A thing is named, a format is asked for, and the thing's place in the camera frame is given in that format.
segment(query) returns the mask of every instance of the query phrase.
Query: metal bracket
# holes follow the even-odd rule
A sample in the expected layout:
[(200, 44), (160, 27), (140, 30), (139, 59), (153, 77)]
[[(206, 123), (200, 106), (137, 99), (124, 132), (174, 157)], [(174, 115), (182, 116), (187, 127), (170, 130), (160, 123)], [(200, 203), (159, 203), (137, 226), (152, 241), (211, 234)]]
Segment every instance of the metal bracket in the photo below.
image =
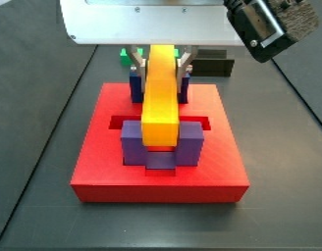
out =
[(141, 77), (141, 92), (145, 92), (147, 60), (139, 54), (136, 45), (125, 45), (125, 53), (136, 67), (136, 74)]
[(198, 45), (187, 45), (180, 59), (176, 60), (176, 92), (180, 93), (182, 78), (187, 73), (187, 66), (198, 56)]

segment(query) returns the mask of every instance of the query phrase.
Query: black table surface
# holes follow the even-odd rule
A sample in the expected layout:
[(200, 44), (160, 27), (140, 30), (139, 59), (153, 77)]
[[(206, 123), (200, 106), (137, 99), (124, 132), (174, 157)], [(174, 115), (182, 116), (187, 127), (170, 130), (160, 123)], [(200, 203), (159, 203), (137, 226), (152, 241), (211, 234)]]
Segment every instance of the black table surface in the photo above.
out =
[(66, 38), (54, 0), (0, 6), (0, 237), (95, 50)]
[(117, 46), (99, 46), (0, 250), (322, 249), (322, 127), (274, 64), (234, 49), (215, 84), (251, 186), (235, 204), (83, 204), (69, 179), (100, 86), (127, 82)]
[(318, 29), (274, 58), (294, 89), (322, 123), (322, 0), (309, 0)]

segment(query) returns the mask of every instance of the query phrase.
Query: red block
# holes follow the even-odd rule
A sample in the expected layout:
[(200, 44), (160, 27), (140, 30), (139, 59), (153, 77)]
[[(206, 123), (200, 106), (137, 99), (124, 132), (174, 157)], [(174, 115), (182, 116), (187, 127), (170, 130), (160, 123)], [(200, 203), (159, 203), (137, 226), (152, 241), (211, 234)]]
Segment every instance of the red block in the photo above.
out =
[(236, 202), (249, 179), (214, 85), (190, 85), (188, 104), (179, 105), (182, 121), (202, 123), (204, 145), (198, 167), (175, 173), (123, 166), (120, 129), (140, 120), (141, 104), (132, 104), (129, 85), (103, 86), (70, 185), (83, 202)]

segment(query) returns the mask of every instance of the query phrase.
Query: yellow block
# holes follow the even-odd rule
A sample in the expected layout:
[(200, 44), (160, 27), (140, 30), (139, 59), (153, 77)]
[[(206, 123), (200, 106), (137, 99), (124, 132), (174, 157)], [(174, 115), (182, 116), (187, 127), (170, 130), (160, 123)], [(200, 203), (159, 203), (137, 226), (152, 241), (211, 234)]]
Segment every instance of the yellow block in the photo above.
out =
[(141, 117), (144, 145), (175, 146), (178, 125), (174, 46), (152, 45)]

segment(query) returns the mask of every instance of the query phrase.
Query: green block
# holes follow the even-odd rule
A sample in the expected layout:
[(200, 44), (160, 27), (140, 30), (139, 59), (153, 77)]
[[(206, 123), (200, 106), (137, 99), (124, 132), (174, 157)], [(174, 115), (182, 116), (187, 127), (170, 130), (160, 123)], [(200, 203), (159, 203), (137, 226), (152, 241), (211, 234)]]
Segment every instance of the green block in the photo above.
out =
[(178, 49), (174, 49), (174, 57), (175, 57), (175, 59), (178, 59), (178, 58), (179, 58), (179, 52), (178, 52)]
[[(143, 48), (137, 48), (137, 53), (141, 55), (144, 55), (144, 49)], [(131, 66), (133, 64), (132, 60), (129, 59), (129, 57), (127, 56), (125, 53), (125, 49), (123, 48), (120, 51), (120, 63), (121, 66)]]

